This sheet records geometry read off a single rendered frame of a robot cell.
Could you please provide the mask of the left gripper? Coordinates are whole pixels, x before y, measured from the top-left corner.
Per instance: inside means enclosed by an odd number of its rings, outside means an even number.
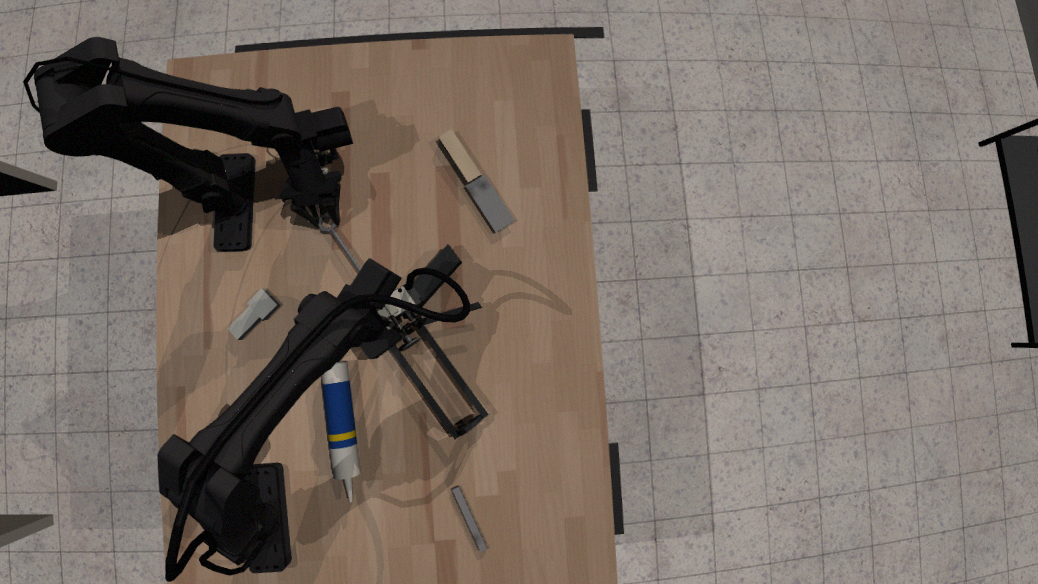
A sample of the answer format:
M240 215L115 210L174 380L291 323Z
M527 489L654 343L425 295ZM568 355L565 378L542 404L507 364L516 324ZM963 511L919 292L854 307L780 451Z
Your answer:
M328 172L328 168L321 169L318 157L326 155L328 151L319 152L315 149L315 154L309 160L299 164L299 168L284 164L289 178L280 193L280 198L283 202L292 199L290 208L308 220L317 228L319 228L319 216L315 205L323 204L335 224L339 226L342 185L338 182L342 182L340 171ZM313 217L305 208L306 206L311 211Z

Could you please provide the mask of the blue cartridge tube with yellow stripe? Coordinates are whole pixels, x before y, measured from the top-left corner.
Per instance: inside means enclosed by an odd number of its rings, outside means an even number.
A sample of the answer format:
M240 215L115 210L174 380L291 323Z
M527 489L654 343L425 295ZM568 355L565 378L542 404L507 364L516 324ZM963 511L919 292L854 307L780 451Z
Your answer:
M361 470L348 361L337 362L324 373L322 386L333 478L344 480L348 500L352 502L352 477Z

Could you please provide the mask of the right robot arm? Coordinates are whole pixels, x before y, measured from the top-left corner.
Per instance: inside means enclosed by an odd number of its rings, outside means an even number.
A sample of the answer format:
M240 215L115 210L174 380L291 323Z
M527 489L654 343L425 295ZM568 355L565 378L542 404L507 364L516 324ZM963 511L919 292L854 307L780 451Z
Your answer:
M328 291L307 295L282 346L237 400L189 443L173 434L160 448L159 492L177 509L192 472L204 456L213 461L197 484L188 515L210 533L217 552L236 565L247 559L252 573L286 568L278 468L253 467L253 463L301 395L350 347L360 347L371 336L375 318L370 311L382 310L385 304L355 305L315 339L306 337L343 302L368 294L390 297L401 279L368 258L337 298Z

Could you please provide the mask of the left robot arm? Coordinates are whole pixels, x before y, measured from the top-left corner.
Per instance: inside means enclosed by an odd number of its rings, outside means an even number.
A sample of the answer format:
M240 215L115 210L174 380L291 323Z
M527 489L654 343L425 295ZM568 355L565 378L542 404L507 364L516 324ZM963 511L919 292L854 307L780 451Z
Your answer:
M103 37L55 59L60 57L82 62L50 63L34 73L45 146L66 156L113 158L168 182L182 197L202 203L204 213L215 211L213 246L219 251L249 248L253 156L192 150L141 122L228 134L275 149L295 168L315 155L309 140L316 150L330 150L318 157L321 167L339 159L336 148L353 144L340 107L295 113L291 98L277 89L230 89L161 73L120 58L116 41ZM102 84L108 69L90 62L112 62L119 73L109 71Z

